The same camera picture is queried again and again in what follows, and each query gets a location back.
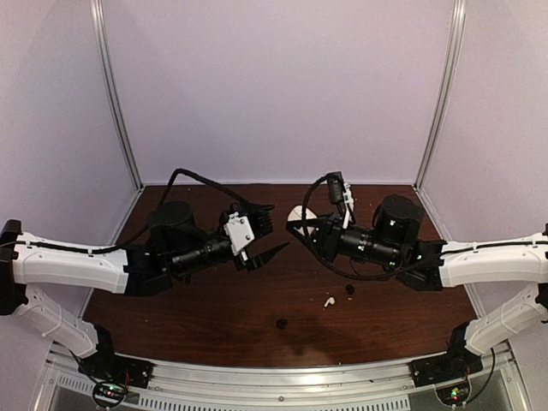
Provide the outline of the white earbud charging case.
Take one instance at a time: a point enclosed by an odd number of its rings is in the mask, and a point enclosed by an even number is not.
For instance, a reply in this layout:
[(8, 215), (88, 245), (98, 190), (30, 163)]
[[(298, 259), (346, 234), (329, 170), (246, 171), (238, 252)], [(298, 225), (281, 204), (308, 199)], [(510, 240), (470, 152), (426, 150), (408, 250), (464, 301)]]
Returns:
[(308, 208), (302, 205), (296, 205), (289, 213), (287, 217), (286, 228), (292, 232), (298, 233), (300, 236), (305, 236), (305, 230), (311, 235), (316, 229), (313, 226), (308, 225), (306, 229), (302, 226), (302, 221), (314, 220), (318, 216)]

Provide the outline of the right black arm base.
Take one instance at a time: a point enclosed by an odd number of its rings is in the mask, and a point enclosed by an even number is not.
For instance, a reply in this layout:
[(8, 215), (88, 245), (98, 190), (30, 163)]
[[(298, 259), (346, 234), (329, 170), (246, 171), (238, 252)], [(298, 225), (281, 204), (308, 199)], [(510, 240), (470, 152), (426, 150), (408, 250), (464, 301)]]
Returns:
[(466, 329), (469, 322), (457, 326), (451, 333), (445, 353), (433, 357), (412, 360), (409, 364), (415, 387), (441, 384), (453, 379), (465, 378), (470, 373), (483, 370), (481, 355), (465, 348)]

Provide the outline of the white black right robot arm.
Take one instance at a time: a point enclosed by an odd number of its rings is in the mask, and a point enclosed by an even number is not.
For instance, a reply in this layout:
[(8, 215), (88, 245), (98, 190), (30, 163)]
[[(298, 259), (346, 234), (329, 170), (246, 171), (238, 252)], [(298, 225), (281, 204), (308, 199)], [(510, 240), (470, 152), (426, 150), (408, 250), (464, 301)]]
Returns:
[(400, 195), (383, 199), (372, 227), (351, 223), (351, 214), (318, 216), (303, 205), (288, 215), (286, 228), (319, 261), (332, 265), (339, 255), (383, 268), (372, 280), (394, 277), (418, 291), (439, 291), (470, 283), (527, 283), (515, 297), (487, 315), (457, 326), (439, 371), (458, 377), (503, 340), (547, 320), (547, 234), (499, 242), (422, 241), (424, 210)]

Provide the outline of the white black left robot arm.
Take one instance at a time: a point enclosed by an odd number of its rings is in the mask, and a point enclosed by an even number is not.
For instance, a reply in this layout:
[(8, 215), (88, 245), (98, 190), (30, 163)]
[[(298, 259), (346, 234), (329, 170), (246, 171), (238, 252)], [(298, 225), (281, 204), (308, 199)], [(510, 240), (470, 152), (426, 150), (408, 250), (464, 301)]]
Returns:
[(143, 245), (84, 246), (47, 240), (25, 232), (11, 219), (1, 231), (1, 314), (28, 319), (43, 336), (88, 360), (105, 380), (118, 378), (122, 359), (110, 333), (76, 318), (46, 296), (40, 283), (83, 286), (112, 294), (148, 297), (171, 289), (198, 271), (232, 262), (239, 271), (256, 271), (283, 250), (278, 245), (254, 257), (255, 241), (273, 231), (272, 206), (234, 203), (219, 226), (197, 227), (191, 206), (171, 201), (147, 217), (150, 236)]

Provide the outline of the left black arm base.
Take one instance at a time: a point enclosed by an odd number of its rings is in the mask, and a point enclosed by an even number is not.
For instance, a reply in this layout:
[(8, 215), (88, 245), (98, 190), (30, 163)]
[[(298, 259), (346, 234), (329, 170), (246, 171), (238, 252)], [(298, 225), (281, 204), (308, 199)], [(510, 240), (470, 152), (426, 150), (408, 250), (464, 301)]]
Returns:
[(96, 351), (79, 357), (79, 371), (89, 377), (146, 389), (152, 376), (153, 364), (115, 353), (110, 333), (100, 325), (93, 330), (98, 338)]

